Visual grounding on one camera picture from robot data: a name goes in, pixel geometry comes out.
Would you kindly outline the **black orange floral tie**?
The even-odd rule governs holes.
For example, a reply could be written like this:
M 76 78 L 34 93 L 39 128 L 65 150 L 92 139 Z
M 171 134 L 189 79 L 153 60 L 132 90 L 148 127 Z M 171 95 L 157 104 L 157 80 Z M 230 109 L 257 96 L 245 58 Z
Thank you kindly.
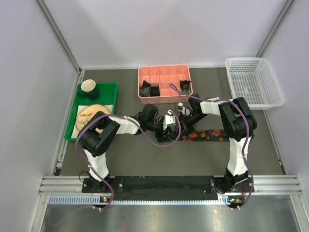
M 178 141 L 191 142 L 228 142 L 229 137 L 224 130 L 183 130 Z

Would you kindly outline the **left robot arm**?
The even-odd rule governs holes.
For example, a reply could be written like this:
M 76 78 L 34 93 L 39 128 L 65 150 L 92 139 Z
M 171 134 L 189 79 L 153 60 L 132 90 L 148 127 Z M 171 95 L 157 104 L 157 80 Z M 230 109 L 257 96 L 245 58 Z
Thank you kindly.
M 167 142 L 174 144 L 180 137 L 180 130 L 174 131 L 172 126 L 180 126 L 179 119 L 172 110 L 164 116 L 158 116 L 158 108 L 146 104 L 143 110 L 135 116 L 109 115 L 103 111 L 97 112 L 79 132 L 76 145 L 84 151 L 88 164 L 88 178 L 83 182 L 83 192 L 110 192 L 109 170 L 106 152 L 116 135 L 155 133 L 155 145 L 166 147 Z

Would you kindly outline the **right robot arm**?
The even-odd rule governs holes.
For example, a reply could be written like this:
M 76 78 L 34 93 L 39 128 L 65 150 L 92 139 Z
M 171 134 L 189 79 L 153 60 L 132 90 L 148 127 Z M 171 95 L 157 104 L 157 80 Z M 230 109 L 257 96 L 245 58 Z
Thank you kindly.
M 237 191 L 247 181 L 248 147 L 257 127 L 256 119 L 243 97 L 232 100 L 219 98 L 200 99 L 194 95 L 188 99 L 190 108 L 178 103 L 182 131 L 187 135 L 193 126 L 207 115 L 221 117 L 224 132 L 229 138 L 229 162 L 223 178 L 214 180 L 213 189 L 220 193 Z

